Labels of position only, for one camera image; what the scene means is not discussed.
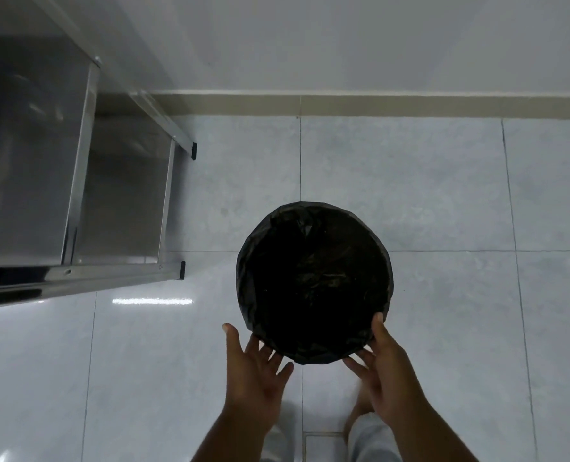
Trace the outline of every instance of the baseboard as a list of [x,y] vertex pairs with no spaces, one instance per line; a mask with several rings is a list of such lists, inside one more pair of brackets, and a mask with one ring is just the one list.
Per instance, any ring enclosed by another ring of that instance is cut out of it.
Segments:
[[[500,95],[153,95],[169,115],[414,116],[570,119],[570,97]],[[124,95],[102,94],[98,113],[131,113]]]

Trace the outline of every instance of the leg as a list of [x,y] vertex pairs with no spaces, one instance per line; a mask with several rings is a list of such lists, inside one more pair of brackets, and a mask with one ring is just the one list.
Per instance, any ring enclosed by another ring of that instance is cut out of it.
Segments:
[[373,412],[362,386],[343,436],[347,442],[348,462],[401,462],[392,430]]

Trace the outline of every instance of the foot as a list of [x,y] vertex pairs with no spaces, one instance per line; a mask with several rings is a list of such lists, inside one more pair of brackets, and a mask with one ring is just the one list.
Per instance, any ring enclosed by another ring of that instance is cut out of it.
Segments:
[[347,421],[345,422],[345,427],[343,428],[343,437],[345,438],[345,443],[349,441],[349,433],[351,432],[351,427],[358,419],[358,417],[372,412],[374,412],[374,410],[373,404],[371,404],[371,398],[369,397],[368,392],[366,392],[366,389],[364,389],[364,386],[362,386],[360,383],[356,405],[353,406],[349,418],[347,418]]

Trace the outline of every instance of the right hand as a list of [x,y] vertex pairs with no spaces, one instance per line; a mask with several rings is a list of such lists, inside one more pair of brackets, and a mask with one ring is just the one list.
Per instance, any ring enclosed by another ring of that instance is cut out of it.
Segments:
[[381,313],[373,316],[371,328],[375,336],[370,343],[373,352],[362,349],[356,353],[366,366],[351,357],[343,362],[362,380],[375,413],[394,427],[401,416],[428,405],[428,401],[407,352],[390,336]]

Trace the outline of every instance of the black garbage bag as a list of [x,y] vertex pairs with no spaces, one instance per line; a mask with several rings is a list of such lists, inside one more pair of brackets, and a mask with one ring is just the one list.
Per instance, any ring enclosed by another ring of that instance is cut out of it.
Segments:
[[352,213],[294,202],[267,215],[236,263],[244,321],[296,363],[327,364],[362,349],[394,291],[388,252]]

